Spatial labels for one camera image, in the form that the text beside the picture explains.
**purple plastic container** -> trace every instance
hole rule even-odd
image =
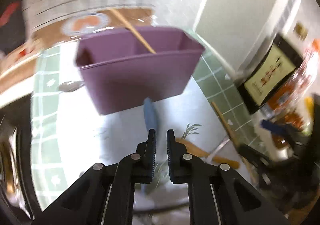
[[[181,94],[204,51],[180,29],[137,30],[157,54],[124,28],[89,34],[79,43],[76,64],[100,114],[141,106],[146,97],[158,101]]]

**white wall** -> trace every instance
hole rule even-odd
[[[207,0],[196,32],[237,73],[272,32],[287,1]]]

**spoon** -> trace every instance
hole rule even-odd
[[[73,91],[76,91],[79,88],[83,87],[84,85],[85,85],[84,81],[82,81],[82,80],[67,81],[67,82],[60,84],[58,89],[63,92],[73,92]]]

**plate with orange food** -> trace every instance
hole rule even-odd
[[[67,20],[62,32],[68,36],[83,35],[106,27],[109,21],[109,17],[103,13],[90,12]]]

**green checkered tablecloth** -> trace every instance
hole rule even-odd
[[[239,141],[266,153],[265,145],[254,132],[241,96],[214,55],[213,49],[194,33],[189,34],[206,46],[193,78],[208,102],[214,101],[219,106]],[[59,152],[56,124],[61,50],[61,46],[56,46],[43,51],[39,56],[31,98],[31,171],[42,209],[68,188]]]

